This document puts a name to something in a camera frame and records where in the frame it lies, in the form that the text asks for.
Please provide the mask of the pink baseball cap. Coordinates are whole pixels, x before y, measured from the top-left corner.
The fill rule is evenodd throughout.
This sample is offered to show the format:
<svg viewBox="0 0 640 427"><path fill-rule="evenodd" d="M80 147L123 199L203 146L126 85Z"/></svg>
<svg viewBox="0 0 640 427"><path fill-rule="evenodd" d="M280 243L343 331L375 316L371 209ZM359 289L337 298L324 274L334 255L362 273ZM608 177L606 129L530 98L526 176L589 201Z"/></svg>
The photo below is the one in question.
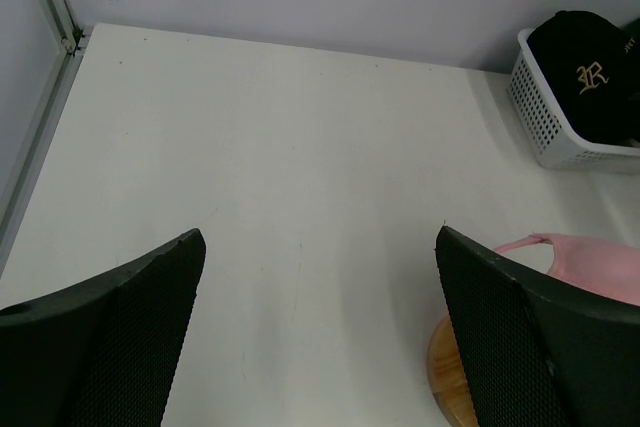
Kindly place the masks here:
<svg viewBox="0 0 640 427"><path fill-rule="evenodd" d="M603 239L564 234L531 234L494 249L504 254L546 244L553 249L550 277L582 290L639 305L639 249Z"/></svg>

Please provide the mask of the black gold-logo baseball cap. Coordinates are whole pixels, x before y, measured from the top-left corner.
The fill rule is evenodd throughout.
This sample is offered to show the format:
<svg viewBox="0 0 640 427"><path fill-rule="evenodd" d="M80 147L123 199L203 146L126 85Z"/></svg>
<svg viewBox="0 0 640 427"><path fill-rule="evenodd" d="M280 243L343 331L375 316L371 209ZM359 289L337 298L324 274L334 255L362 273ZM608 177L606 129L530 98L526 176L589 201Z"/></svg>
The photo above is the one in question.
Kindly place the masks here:
<svg viewBox="0 0 640 427"><path fill-rule="evenodd" d="M572 129L610 145L639 140L639 38L588 11L559 11L529 48Z"/></svg>

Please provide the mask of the dark green NY cap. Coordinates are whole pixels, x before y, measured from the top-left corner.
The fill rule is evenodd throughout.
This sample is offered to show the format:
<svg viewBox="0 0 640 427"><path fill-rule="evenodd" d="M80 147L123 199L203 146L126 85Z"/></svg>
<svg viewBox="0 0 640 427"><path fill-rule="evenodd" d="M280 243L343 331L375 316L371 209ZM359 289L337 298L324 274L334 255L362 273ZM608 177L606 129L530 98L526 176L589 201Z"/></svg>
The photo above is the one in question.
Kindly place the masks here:
<svg viewBox="0 0 640 427"><path fill-rule="evenodd" d="M629 37L625 45L625 52L630 54L639 50L640 41L640 18L636 18L622 27L622 30Z"/></svg>

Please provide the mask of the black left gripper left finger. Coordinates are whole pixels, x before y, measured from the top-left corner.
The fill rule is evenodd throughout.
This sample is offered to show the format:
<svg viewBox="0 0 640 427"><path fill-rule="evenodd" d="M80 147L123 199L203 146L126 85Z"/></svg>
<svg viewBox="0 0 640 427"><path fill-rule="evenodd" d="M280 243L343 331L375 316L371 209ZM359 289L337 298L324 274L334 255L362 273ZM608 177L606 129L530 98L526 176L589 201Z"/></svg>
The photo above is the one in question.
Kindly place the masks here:
<svg viewBox="0 0 640 427"><path fill-rule="evenodd" d="M203 235L192 229L2 309L2 425L160 425L205 256Z"/></svg>

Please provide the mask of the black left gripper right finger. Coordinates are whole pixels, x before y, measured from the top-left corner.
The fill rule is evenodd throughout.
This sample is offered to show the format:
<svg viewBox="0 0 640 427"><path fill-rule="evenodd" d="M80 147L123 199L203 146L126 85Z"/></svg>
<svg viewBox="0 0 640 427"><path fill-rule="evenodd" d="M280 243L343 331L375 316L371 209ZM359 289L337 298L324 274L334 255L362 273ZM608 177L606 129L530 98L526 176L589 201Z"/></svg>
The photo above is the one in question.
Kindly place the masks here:
<svg viewBox="0 0 640 427"><path fill-rule="evenodd" d="M638 307L447 226L435 256L479 425L638 425Z"/></svg>

